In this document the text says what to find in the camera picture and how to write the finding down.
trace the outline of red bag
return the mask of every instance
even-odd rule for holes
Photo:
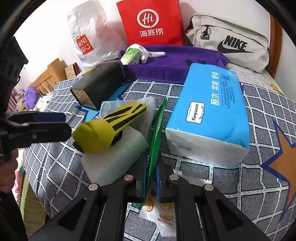
[[[179,0],[123,0],[117,8],[130,45],[183,45]]]

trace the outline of yellow pouch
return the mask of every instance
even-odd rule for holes
[[[124,104],[102,120],[84,122],[72,133],[72,137],[85,152],[105,151],[114,144],[114,137],[146,110],[147,106],[143,103]]]

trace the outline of person's hand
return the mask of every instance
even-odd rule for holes
[[[9,161],[0,164],[0,191],[9,193],[15,183],[15,170],[18,167],[16,158],[18,150],[11,152],[12,158]]]

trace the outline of orange star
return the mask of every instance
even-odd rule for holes
[[[261,167],[289,184],[288,196],[280,220],[285,215],[296,193],[296,145],[290,144],[283,131],[274,121],[280,151],[264,162]]]

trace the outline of wooden headboard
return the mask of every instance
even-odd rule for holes
[[[272,76],[276,75],[276,70],[279,65],[279,58],[281,55],[281,43],[282,43],[282,27],[270,15],[270,41],[269,41],[269,63],[266,66],[266,71]]]
[[[67,79],[65,67],[58,58],[55,59],[29,87],[35,88],[41,96],[52,92],[58,82]]]

